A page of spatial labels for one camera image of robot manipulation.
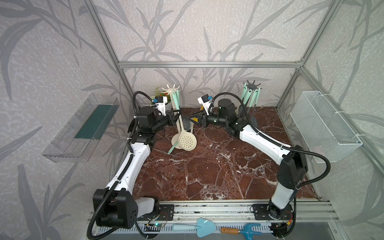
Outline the grey skimmer green handle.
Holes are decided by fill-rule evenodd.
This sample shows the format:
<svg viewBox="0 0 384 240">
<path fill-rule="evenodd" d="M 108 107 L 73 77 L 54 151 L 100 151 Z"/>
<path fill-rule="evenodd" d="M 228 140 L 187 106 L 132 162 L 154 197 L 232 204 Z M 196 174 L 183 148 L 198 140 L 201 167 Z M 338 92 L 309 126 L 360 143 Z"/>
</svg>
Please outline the grey skimmer green handle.
<svg viewBox="0 0 384 240">
<path fill-rule="evenodd" d="M 245 99 L 243 101 L 243 104 L 246 106 L 247 105 L 247 102 L 249 101 L 250 97 L 251 97 L 251 94 L 252 94 L 253 90 L 252 89 L 248 89 L 246 95 L 245 95 Z"/>
<path fill-rule="evenodd" d="M 243 92 L 242 92 L 242 95 L 241 95 L 241 100 L 242 100 L 242 102 L 243 102 L 244 99 L 245 99 L 245 95 L 246 95 L 247 91 L 248 91 L 248 84 L 247 84 L 247 83 L 244 83 L 244 88 L 243 88 Z"/>
</svg>

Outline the small cream skimmer green handle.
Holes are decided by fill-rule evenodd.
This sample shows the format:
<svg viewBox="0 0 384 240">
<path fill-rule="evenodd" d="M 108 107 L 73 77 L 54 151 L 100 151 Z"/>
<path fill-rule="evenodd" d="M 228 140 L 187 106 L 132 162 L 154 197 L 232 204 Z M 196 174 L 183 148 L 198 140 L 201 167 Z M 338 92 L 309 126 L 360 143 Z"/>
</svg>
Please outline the small cream skimmer green handle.
<svg viewBox="0 0 384 240">
<path fill-rule="evenodd" d="M 179 107 L 176 91 L 172 91 L 172 97 L 175 103 L 175 107 L 179 111 L 180 107 Z M 179 135 L 179 140 L 178 140 L 179 145 L 185 151 L 192 151 L 197 146 L 197 138 L 192 133 L 189 133 L 184 130 L 181 112 L 179 112 L 179 122 L 181 126 L 181 133 Z"/>
</svg>

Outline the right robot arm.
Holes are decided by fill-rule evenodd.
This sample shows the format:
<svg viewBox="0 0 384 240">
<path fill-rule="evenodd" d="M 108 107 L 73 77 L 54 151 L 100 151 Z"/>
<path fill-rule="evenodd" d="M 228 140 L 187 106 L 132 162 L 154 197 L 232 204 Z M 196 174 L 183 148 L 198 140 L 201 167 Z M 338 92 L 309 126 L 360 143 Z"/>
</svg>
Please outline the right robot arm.
<svg viewBox="0 0 384 240">
<path fill-rule="evenodd" d="M 269 200 L 267 213 L 272 219 L 280 219 L 288 210 L 289 203 L 299 191 L 299 183 L 305 177 L 308 167 L 304 154 L 291 151 L 291 146 L 283 144 L 265 135 L 251 125 L 246 118 L 237 117 L 234 103 L 229 99 L 219 100 L 219 113 L 214 114 L 213 98 L 204 95 L 198 98 L 203 109 L 194 117 L 202 127 L 208 125 L 222 126 L 231 136 L 252 145 L 266 154 L 278 166 L 277 187 Z"/>
</svg>

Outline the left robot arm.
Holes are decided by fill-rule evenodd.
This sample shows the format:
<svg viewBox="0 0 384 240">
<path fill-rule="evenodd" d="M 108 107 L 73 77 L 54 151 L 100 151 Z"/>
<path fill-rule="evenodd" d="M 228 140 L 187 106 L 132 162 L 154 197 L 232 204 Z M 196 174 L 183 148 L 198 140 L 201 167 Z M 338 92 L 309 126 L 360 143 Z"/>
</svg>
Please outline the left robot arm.
<svg viewBox="0 0 384 240">
<path fill-rule="evenodd" d="M 162 114 L 152 107 L 139 109 L 132 121 L 128 138 L 128 153 L 113 179 L 104 189 L 97 189 L 93 195 L 94 215 L 91 226 L 112 229 L 130 229 L 142 216 L 156 216 L 159 213 L 157 197 L 142 197 L 135 200 L 133 189 L 139 172 L 150 155 L 157 132 L 173 126 L 179 113 Z"/>
</svg>

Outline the dark grey utensil rack stand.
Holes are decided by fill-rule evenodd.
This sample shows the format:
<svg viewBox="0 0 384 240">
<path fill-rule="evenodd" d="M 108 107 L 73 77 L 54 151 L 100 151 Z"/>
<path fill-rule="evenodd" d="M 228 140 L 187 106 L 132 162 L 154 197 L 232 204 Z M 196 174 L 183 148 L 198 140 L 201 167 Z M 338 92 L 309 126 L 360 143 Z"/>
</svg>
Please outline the dark grey utensil rack stand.
<svg viewBox="0 0 384 240">
<path fill-rule="evenodd" d="M 249 80 L 247 80 L 246 83 L 248 84 L 248 89 L 252 89 L 252 90 L 259 88 L 259 85 L 260 85 L 260 84 L 255 85 L 255 81 L 253 81 L 252 83 L 250 83 Z M 239 106 L 238 117 L 240 117 L 240 118 L 245 117 L 245 110 L 244 110 L 244 108 L 242 107 L 242 105 Z"/>
</svg>

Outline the cream utensil rack stand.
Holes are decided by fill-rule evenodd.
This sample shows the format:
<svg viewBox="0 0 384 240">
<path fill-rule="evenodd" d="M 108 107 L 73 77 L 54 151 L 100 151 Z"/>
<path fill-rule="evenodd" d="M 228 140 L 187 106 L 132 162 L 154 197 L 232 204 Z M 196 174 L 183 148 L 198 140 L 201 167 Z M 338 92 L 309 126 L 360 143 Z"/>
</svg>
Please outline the cream utensil rack stand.
<svg viewBox="0 0 384 240">
<path fill-rule="evenodd" d="M 171 96 L 171 102 L 172 102 L 172 107 L 173 107 L 173 110 L 179 110 L 180 109 L 180 101 L 179 101 L 179 98 L 178 96 L 180 94 L 178 94 L 178 89 L 179 87 L 175 87 L 175 85 L 173 85 L 173 87 L 169 87 L 169 85 L 167 85 L 167 89 L 165 88 L 162 88 L 163 93 L 168 93 L 170 96 Z M 180 134 L 182 133 L 182 130 L 183 130 L 183 122 L 180 121 L 180 118 L 177 117 L 177 120 L 176 120 L 176 126 L 177 126 L 177 129 L 178 129 L 178 133 L 176 135 L 174 135 L 172 137 L 172 148 L 169 150 L 168 154 L 170 154 L 174 148 L 176 149 L 183 149 L 183 150 L 186 150 L 185 148 L 183 148 L 180 143 L 179 143 L 179 138 L 180 138 Z"/>
</svg>

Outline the potted artificial plant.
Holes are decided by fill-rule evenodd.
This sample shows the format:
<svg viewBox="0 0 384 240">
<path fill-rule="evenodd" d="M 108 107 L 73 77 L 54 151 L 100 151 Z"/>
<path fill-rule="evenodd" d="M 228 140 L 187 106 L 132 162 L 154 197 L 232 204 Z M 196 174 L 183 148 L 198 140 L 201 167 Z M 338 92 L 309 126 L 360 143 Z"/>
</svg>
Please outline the potted artificial plant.
<svg viewBox="0 0 384 240">
<path fill-rule="evenodd" d="M 157 87 L 155 89 L 154 95 L 152 96 L 152 99 L 155 99 L 156 97 L 161 97 L 161 99 L 163 97 L 166 97 L 167 98 L 167 103 L 165 105 L 166 106 L 166 111 L 170 111 L 170 110 L 173 109 L 172 103 L 171 103 L 171 96 L 170 96 L 170 94 L 168 92 L 165 92 L 165 93 L 164 92 L 165 92 L 165 90 L 163 90 L 160 87 Z"/>
</svg>

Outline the light blue garden trowel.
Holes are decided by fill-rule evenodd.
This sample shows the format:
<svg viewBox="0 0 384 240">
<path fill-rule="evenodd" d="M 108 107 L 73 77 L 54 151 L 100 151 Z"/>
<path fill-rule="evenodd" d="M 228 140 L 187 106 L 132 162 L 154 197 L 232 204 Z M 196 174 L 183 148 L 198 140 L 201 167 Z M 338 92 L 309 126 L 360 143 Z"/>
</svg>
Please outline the light blue garden trowel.
<svg viewBox="0 0 384 240">
<path fill-rule="evenodd" d="M 215 232 L 216 225 L 212 221 L 205 219 L 198 219 L 195 225 L 188 224 L 174 224 L 172 230 L 180 231 L 197 231 L 197 236 L 203 238 Z"/>
</svg>

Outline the clear plastic wall shelf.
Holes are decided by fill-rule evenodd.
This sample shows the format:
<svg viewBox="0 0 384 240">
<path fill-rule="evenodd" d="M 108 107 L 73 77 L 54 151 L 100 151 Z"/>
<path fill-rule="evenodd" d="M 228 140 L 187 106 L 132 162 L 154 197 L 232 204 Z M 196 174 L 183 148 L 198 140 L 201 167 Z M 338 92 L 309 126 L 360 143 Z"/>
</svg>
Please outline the clear plastic wall shelf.
<svg viewBox="0 0 384 240">
<path fill-rule="evenodd" d="M 55 163 L 86 163 L 116 114 L 118 98 L 90 94 L 42 155 Z"/>
</svg>

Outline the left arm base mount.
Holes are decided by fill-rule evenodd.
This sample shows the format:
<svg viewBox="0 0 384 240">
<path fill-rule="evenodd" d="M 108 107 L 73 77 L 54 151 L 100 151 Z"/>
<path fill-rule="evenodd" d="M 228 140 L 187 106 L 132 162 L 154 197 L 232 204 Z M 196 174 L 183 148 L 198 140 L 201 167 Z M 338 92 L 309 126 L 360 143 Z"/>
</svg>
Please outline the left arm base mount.
<svg viewBox="0 0 384 240">
<path fill-rule="evenodd" d="M 153 213 L 143 215 L 139 221 L 172 221 L 175 213 L 175 205 L 173 204 L 160 204 L 159 209 Z"/>
</svg>

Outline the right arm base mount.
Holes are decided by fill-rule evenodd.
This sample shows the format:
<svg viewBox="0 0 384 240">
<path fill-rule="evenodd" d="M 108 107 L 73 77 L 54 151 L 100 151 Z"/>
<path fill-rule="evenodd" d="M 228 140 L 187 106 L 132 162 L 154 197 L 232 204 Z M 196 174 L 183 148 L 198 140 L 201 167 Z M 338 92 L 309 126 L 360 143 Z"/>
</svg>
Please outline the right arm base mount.
<svg viewBox="0 0 384 240">
<path fill-rule="evenodd" d="M 255 220 L 258 221 L 290 220 L 294 212 L 290 204 L 282 210 L 273 204 L 253 204 L 250 211 L 254 214 Z"/>
</svg>

